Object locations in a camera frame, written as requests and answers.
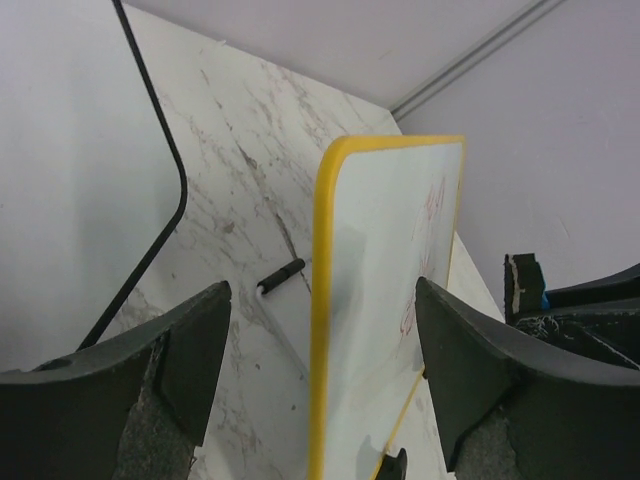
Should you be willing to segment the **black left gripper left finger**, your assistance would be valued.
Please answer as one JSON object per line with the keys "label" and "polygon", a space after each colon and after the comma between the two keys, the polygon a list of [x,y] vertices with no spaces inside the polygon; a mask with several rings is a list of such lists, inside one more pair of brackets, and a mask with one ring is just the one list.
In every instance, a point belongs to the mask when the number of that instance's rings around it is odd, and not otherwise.
{"label": "black left gripper left finger", "polygon": [[102,343],[1,376],[5,479],[185,479],[204,442],[231,317],[211,285]]}

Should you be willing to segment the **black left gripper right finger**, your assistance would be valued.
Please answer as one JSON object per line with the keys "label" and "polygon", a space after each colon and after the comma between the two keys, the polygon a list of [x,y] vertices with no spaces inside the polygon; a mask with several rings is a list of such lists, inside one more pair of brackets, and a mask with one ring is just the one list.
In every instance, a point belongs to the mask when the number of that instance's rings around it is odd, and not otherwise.
{"label": "black left gripper right finger", "polygon": [[638,478],[638,371],[531,337],[424,277],[415,310],[448,471],[498,412],[525,479]]}

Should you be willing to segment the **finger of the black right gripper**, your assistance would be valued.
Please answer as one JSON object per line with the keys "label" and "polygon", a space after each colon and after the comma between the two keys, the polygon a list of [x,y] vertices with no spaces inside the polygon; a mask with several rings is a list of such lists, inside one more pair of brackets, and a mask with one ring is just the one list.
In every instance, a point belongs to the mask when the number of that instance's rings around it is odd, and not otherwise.
{"label": "finger of the black right gripper", "polygon": [[601,279],[545,292],[550,308],[607,303],[638,297],[638,264]]}
{"label": "finger of the black right gripper", "polygon": [[530,337],[599,362],[639,369],[638,308],[569,308],[512,315]]}

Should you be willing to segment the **blue whiteboard eraser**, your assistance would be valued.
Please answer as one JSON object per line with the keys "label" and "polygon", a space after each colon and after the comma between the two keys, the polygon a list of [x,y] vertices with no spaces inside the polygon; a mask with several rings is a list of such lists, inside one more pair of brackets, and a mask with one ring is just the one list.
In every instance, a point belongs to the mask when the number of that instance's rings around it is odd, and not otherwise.
{"label": "blue whiteboard eraser", "polygon": [[549,309],[546,282],[534,253],[504,258],[504,313],[508,325],[531,312]]}

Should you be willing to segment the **yellow framed small whiteboard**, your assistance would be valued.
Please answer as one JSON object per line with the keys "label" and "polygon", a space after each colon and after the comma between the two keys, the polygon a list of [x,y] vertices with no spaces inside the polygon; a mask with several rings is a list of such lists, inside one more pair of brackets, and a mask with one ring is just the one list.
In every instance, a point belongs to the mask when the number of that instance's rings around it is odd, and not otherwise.
{"label": "yellow framed small whiteboard", "polygon": [[307,475],[373,479],[424,370],[416,284],[449,280],[465,140],[344,136],[318,168]]}

